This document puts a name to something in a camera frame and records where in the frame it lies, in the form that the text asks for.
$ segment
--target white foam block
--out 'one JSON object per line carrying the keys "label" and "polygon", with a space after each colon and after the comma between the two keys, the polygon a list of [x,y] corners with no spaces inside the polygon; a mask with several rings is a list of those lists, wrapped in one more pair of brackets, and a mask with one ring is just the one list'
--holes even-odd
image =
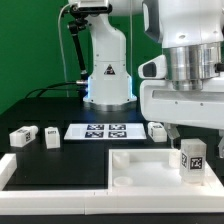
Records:
{"label": "white foam block", "polygon": [[0,190],[2,191],[17,168],[16,154],[5,154],[0,161]]}
{"label": "white foam block", "polygon": [[58,128],[45,128],[45,141],[47,149],[60,148],[60,135]]}
{"label": "white foam block", "polygon": [[167,133],[161,123],[149,122],[148,134],[154,142],[166,142]]}

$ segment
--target small white cube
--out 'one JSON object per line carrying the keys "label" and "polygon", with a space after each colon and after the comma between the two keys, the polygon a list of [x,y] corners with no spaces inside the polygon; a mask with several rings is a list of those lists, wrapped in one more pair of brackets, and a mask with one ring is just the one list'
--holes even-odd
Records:
{"label": "small white cube", "polygon": [[148,134],[154,142],[166,142],[167,133],[161,123],[149,122]]}
{"label": "small white cube", "polygon": [[36,139],[38,128],[36,126],[24,126],[9,135],[10,145],[13,147],[23,147]]}
{"label": "small white cube", "polygon": [[45,128],[45,140],[47,149],[60,148],[60,135],[58,128]]}

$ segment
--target black label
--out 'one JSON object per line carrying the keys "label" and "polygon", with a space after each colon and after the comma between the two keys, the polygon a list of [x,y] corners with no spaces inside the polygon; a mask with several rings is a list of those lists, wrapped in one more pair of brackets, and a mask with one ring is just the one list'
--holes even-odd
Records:
{"label": "black label", "polygon": [[114,69],[111,65],[107,67],[107,70],[104,72],[104,75],[115,75]]}

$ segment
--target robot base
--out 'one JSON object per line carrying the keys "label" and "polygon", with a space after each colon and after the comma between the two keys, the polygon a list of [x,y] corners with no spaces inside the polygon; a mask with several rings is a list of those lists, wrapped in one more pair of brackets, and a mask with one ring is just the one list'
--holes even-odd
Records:
{"label": "robot base", "polygon": [[84,101],[84,107],[91,108],[94,110],[100,110],[100,111],[107,111],[107,112],[113,112],[113,111],[121,111],[121,110],[127,110],[127,109],[133,109],[136,107],[136,100],[135,101],[129,101],[124,104],[96,104],[93,102],[87,102]]}

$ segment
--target cable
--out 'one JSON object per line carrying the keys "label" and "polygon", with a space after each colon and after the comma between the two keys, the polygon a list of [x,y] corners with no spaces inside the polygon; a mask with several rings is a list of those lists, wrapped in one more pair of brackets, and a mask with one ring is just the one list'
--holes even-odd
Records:
{"label": "cable", "polygon": [[48,90],[53,90],[53,91],[76,91],[76,89],[53,89],[53,88],[42,88],[42,89],[34,89],[31,92],[29,92],[26,96],[25,99],[27,99],[32,93],[37,92],[37,91],[43,91],[46,92]]}
{"label": "cable", "polygon": [[40,93],[37,94],[36,97],[40,97],[42,94],[44,94],[48,89],[52,89],[55,87],[60,87],[60,86],[68,86],[68,85],[76,85],[76,82],[62,82],[62,83],[57,83],[57,84],[53,84],[50,86],[47,86],[46,88],[44,88]]}
{"label": "cable", "polygon": [[70,6],[71,4],[65,5],[58,16],[58,36],[59,36],[59,43],[60,43],[60,49],[61,49],[61,57],[62,57],[62,63],[63,63],[63,71],[64,71],[64,79],[65,82],[68,82],[68,74],[67,74],[67,68],[66,68],[66,60],[65,60],[65,52],[63,47],[63,39],[62,39],[62,33],[61,33],[61,17],[64,12],[64,10]]}

